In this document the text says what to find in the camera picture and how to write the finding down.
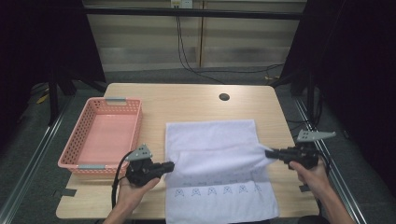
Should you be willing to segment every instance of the pink plastic basket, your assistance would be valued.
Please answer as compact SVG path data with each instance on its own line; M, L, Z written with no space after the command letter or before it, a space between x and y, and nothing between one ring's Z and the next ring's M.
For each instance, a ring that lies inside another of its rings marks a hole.
M138 99L90 98L58 165L73 174L114 175L122 157L136 148L141 121ZM127 164L122 165L121 173Z

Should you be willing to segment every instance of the white cloth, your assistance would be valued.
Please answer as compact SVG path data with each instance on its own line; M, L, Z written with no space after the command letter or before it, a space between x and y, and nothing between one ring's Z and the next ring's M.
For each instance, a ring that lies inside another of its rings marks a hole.
M254 120L167 123L166 223L236 223L279 216Z

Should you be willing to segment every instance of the wooden table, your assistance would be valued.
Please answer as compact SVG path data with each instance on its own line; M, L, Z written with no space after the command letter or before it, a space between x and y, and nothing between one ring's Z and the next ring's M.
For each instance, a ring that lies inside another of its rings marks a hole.
M228 101L219 96L227 93ZM294 146L288 125L273 88L264 86L121 84L108 86L105 97L131 96L142 100L143 122L138 145L146 143L154 162L163 162L165 123L254 119L257 135L268 147ZM311 192L301 193L301 182L282 161L268 166L281 217L316 215L318 207ZM104 218L111 210L112 179L71 175L56 214L59 218ZM148 192L131 218L164 219L165 184Z

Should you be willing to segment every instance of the electrical outlet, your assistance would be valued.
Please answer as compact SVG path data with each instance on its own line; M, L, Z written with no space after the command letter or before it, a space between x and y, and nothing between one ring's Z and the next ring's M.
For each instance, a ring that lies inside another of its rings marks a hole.
M180 0L171 0L171 8L181 8Z
M181 0L182 8L192 8L192 0Z

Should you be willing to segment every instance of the black tape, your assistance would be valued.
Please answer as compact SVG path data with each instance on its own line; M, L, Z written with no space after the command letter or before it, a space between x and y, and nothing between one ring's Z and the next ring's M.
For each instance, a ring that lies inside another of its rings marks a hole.
M299 188L300 188L300 192L311 191L311 189L307 185L301 185Z
M55 190L52 194L52 197L62 198L62 196L74 197L76 195L76 189L62 189Z

